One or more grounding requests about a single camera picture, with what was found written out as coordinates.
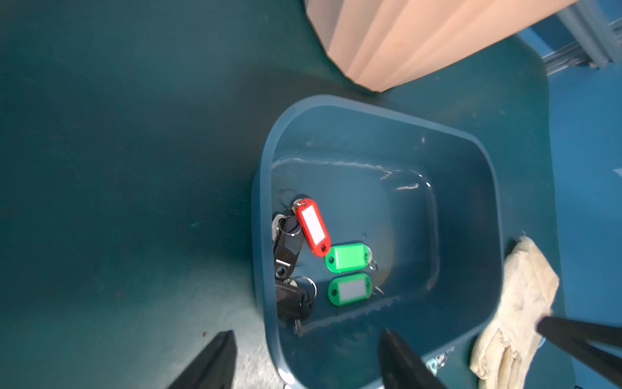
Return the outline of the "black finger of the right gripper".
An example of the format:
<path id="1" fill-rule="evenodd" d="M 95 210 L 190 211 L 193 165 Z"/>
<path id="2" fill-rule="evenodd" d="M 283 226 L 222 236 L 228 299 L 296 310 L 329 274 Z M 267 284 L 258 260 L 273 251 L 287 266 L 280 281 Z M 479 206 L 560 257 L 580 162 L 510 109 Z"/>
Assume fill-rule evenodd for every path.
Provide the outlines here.
<path id="1" fill-rule="evenodd" d="M 589 366 L 609 382 L 621 386 L 621 357 L 593 343 L 621 348 L 621 327 L 543 317 L 537 332 L 570 356 Z"/>

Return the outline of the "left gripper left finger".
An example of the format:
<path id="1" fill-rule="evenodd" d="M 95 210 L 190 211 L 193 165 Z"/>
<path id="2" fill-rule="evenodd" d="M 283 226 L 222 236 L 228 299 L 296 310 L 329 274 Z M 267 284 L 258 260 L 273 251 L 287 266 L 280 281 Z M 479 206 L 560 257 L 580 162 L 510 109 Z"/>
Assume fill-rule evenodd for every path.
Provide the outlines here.
<path id="1" fill-rule="evenodd" d="M 219 332 L 168 387 L 232 388 L 236 355 L 234 331 Z"/>

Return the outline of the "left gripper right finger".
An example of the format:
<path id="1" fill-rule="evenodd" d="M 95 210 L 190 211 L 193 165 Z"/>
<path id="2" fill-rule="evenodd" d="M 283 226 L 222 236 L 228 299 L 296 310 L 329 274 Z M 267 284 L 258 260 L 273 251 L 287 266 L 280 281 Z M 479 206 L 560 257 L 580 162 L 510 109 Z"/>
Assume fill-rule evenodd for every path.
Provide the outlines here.
<path id="1" fill-rule="evenodd" d="M 381 331 L 378 358 L 383 386 L 387 389 L 446 389 L 395 331 Z"/>

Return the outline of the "light blue tag key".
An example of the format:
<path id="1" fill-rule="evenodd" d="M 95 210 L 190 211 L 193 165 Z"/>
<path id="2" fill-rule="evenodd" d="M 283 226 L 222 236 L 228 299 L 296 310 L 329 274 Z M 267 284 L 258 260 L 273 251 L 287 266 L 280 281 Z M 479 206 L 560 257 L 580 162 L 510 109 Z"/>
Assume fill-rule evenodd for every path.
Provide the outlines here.
<path id="1" fill-rule="evenodd" d="M 439 371 L 440 369 L 442 369 L 443 366 L 445 366 L 445 364 L 447 363 L 447 359 L 448 359 L 448 354 L 441 353 L 435 356 L 435 358 L 428 360 L 426 362 L 426 367 L 430 372 L 436 375 L 437 371 Z"/>

